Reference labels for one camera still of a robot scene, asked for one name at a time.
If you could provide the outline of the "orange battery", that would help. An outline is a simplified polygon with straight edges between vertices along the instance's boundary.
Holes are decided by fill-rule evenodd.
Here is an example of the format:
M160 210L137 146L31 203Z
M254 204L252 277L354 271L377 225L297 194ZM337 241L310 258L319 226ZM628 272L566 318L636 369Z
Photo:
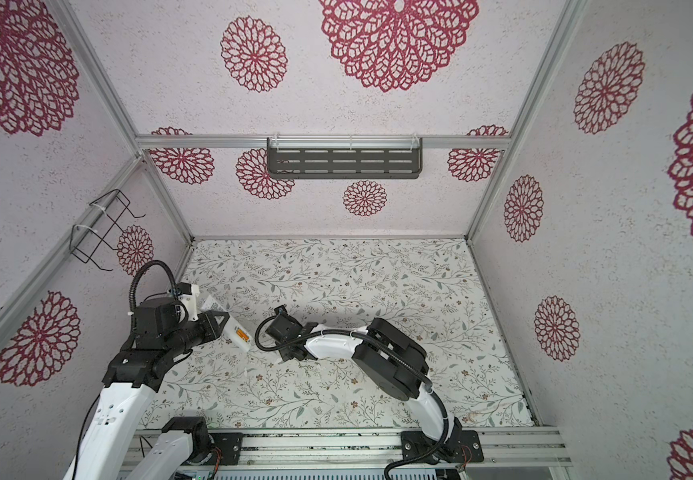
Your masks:
M238 338L240 338L244 344L248 344L248 342L250 342L250 337L248 337L248 334L246 334L246 332L240 328L236 330L236 336L238 336Z

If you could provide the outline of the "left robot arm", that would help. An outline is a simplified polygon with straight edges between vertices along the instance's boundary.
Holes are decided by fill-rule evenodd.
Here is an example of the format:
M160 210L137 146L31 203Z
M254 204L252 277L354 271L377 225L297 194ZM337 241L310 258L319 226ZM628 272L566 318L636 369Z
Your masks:
M166 374L182 356L220 338L230 314L208 310L192 315L182 301L161 297L134 306L130 319L130 337L108 364L66 479L118 477L140 418Z

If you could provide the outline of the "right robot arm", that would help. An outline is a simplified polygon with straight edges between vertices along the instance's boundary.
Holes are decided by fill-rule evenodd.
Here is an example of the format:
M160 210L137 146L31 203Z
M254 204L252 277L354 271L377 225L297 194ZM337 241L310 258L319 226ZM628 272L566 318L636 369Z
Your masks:
M461 452L461 422L452 416L430 378L428 353L383 318L353 329L300 323L284 305L254 332L256 347L282 361L351 360L382 392L406 405L422 429L411 451L424 462L452 461Z

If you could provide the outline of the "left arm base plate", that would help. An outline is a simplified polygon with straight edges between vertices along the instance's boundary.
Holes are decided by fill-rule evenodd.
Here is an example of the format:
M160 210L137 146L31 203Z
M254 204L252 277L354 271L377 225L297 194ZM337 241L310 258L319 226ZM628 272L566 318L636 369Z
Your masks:
M212 438L212 444L204 464L224 467L237 466L240 463L244 434L214 432L210 434L210 438Z

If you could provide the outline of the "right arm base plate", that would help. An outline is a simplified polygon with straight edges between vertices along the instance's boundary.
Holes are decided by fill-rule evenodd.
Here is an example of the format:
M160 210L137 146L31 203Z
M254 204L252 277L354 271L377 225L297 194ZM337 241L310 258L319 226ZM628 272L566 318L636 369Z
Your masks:
M403 431L401 433L401 450L403 459L414 459L416 463L452 464L482 463L485 459L480 436L475 430L463 430L454 433L434 453L432 448L436 440L428 438L422 431Z

